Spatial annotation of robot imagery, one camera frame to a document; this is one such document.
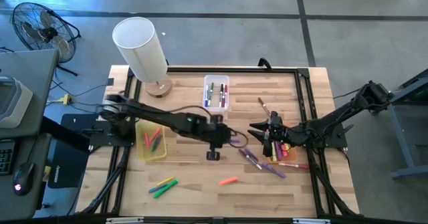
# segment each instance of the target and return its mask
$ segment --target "gray floor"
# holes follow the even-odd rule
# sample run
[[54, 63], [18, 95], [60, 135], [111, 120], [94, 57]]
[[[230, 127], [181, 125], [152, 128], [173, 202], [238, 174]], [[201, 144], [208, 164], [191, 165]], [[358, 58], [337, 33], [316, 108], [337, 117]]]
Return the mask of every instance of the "gray floor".
[[[118, 12], [183, 13], [286, 13], [296, 14], [296, 0], [0, 0], [0, 8], [34, 1], [53, 9]], [[427, 15], [428, 0], [304, 0], [313, 15]], [[67, 17], [78, 26], [82, 39], [74, 58], [65, 64], [80, 76], [58, 72], [72, 93], [104, 84], [112, 64], [124, 64], [111, 33], [122, 18]], [[308, 66], [299, 20], [285, 19], [151, 19], [165, 55], [174, 65], [254, 66], [267, 58], [275, 66]], [[328, 68], [333, 94], [354, 90], [369, 80], [394, 90], [427, 68], [428, 22], [426, 21], [309, 21], [317, 66]], [[1, 46], [25, 50], [9, 24], [0, 15]], [[83, 95], [78, 101], [97, 103], [104, 89]], [[50, 98], [64, 93], [55, 89]], [[336, 100], [339, 106], [350, 97]], [[52, 105], [45, 115], [60, 121], [62, 114], [79, 112]], [[428, 178], [393, 181], [390, 172], [405, 162], [389, 117], [361, 113], [346, 124], [352, 179], [360, 212], [368, 217], [428, 222]], [[45, 201], [53, 208], [36, 216], [68, 212], [75, 189], [48, 189]]]

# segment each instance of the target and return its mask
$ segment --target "computer mouse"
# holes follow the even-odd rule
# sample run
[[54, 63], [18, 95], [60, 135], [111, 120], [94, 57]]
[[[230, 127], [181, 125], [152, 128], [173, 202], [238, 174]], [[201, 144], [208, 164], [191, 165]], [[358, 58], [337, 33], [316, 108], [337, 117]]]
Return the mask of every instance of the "computer mouse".
[[33, 186], [33, 172], [35, 164], [22, 163], [13, 173], [13, 192], [16, 195], [26, 195]]

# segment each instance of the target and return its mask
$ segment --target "wooden table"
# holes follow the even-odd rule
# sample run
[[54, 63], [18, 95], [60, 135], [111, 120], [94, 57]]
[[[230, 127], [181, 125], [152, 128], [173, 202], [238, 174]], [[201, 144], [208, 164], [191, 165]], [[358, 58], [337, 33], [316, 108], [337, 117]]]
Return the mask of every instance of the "wooden table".
[[[318, 116], [334, 110], [326, 68], [309, 68]], [[106, 94], [124, 89], [128, 66], [112, 66], [109, 78], [114, 85]], [[230, 105], [224, 113], [225, 123], [247, 133], [250, 122], [264, 121], [267, 116], [257, 102], [261, 97], [270, 110], [276, 110], [284, 123], [291, 126], [300, 120], [296, 83], [292, 74], [227, 73], [230, 77]], [[163, 110], [186, 105], [201, 105], [205, 73], [169, 74], [173, 90], [165, 98], [152, 98], [142, 87], [140, 102]], [[185, 110], [203, 114], [201, 110]], [[260, 158], [261, 144], [251, 135], [249, 148]], [[186, 216], [186, 217], [315, 217], [314, 198], [308, 171], [275, 166], [287, 175], [281, 179], [266, 170], [258, 170], [225, 145], [219, 149], [220, 161], [205, 160], [208, 144], [167, 132], [168, 156], [164, 160], [144, 163], [137, 158], [136, 148], [130, 153], [121, 216]], [[307, 163], [306, 151], [297, 147], [296, 163]], [[86, 167], [77, 211], [84, 209], [106, 181], [112, 148], [102, 147], [91, 154]], [[333, 187], [355, 212], [358, 205], [345, 157], [337, 150], [326, 149], [328, 171]], [[148, 190], [159, 181], [174, 176], [179, 183], [159, 199]], [[218, 182], [232, 176], [239, 182], [222, 186]], [[110, 196], [114, 202], [116, 184]], [[321, 188], [323, 207], [327, 210], [325, 192]]]

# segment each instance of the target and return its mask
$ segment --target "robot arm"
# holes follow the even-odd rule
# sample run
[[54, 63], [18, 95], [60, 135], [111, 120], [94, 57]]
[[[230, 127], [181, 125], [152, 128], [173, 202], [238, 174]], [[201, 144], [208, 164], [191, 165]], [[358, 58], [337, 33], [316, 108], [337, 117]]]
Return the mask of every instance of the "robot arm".
[[312, 148], [324, 148], [324, 140], [332, 135], [338, 124], [351, 118], [363, 110], [378, 112], [385, 109], [389, 100], [393, 97], [382, 84], [370, 81], [358, 90], [355, 97], [337, 110], [322, 118], [308, 120], [297, 126], [287, 127], [282, 124], [278, 113], [272, 111], [270, 119], [261, 123], [250, 124], [260, 131], [248, 130], [263, 144], [263, 154], [272, 156], [272, 141], [280, 141], [290, 144], [291, 147], [305, 146]]
[[141, 118], [167, 126], [181, 136], [208, 142], [210, 151], [207, 152], [207, 160], [220, 159], [220, 154], [215, 152], [215, 149], [230, 142], [234, 132], [222, 123], [222, 115], [212, 115], [208, 122], [206, 117], [198, 114], [174, 114], [121, 95], [110, 95], [104, 103], [100, 115], [110, 122], [110, 132], [119, 138], [133, 139], [135, 124], [129, 121], [129, 118]]

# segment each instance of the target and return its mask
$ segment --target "wooden lamp base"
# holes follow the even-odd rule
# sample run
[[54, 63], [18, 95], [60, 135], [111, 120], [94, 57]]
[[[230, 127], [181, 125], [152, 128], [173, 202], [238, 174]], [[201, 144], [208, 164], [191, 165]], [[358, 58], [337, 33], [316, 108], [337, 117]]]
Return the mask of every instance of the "wooden lamp base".
[[173, 83], [169, 79], [168, 76], [165, 76], [160, 81], [156, 81], [153, 83], [144, 83], [144, 89], [147, 91], [150, 96], [155, 98], [165, 97], [171, 92], [173, 89]]

